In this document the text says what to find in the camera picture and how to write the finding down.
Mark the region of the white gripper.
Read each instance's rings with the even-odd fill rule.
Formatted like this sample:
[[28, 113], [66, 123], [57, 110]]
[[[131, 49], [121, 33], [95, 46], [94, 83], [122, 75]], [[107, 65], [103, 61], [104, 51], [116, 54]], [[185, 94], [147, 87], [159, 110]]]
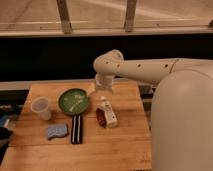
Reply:
[[105, 76], [101, 74], [95, 75], [95, 84], [91, 83], [87, 90], [87, 95], [90, 96], [93, 94], [96, 90], [106, 90], [106, 91], [112, 91], [113, 87], [113, 76]]

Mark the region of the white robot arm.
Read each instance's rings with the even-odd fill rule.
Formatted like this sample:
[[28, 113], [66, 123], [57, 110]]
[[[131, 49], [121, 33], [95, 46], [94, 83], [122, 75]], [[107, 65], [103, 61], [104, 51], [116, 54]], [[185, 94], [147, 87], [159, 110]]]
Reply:
[[213, 171], [213, 59], [126, 60], [111, 50], [93, 67], [96, 91], [110, 91], [116, 76], [156, 87], [152, 171]]

